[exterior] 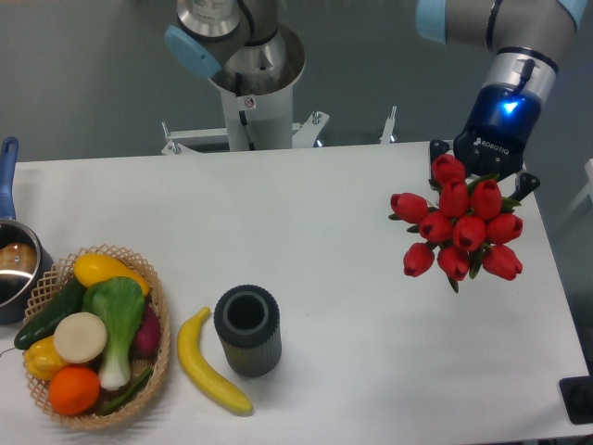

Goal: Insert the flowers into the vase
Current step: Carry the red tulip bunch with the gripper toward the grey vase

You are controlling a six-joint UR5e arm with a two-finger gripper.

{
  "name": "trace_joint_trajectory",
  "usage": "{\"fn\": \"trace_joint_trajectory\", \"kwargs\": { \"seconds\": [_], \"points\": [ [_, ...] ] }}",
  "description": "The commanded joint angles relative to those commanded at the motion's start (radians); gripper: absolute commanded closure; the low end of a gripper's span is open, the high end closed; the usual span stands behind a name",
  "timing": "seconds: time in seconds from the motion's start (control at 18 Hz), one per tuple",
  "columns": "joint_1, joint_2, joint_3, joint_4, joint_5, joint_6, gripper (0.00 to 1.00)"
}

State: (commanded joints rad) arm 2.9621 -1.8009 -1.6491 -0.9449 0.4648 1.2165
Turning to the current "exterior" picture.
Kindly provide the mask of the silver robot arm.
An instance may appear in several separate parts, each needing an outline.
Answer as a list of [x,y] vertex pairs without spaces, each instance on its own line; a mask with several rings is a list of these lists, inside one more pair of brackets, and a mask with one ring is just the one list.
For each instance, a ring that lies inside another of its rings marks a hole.
[[[421,1],[416,28],[426,39],[484,45],[492,67],[454,156],[470,175],[516,179],[513,198],[538,179],[524,171],[524,149],[568,45],[583,1]],[[274,1],[181,1],[164,35],[170,53],[221,94],[233,151],[312,146],[324,125],[312,115],[296,128],[293,87],[305,67],[303,44],[278,20]]]

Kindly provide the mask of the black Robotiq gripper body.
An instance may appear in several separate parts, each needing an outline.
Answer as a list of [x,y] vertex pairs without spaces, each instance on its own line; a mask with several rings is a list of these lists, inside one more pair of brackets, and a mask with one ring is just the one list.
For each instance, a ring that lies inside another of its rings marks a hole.
[[496,173],[504,179],[518,172],[540,113],[541,105],[533,97],[515,95],[501,85],[484,87],[453,141],[455,158],[468,176]]

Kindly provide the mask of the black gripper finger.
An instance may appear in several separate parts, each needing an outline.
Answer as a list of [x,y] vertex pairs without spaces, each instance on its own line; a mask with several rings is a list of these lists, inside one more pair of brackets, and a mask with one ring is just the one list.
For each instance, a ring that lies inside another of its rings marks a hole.
[[540,180],[530,172],[521,172],[515,180],[515,189],[510,195],[510,199],[522,201],[533,193],[540,186]]
[[450,144],[448,141],[441,140],[441,139],[432,139],[429,142],[429,173],[430,179],[433,180],[435,178],[433,172],[433,163],[442,155],[445,155],[450,150]]

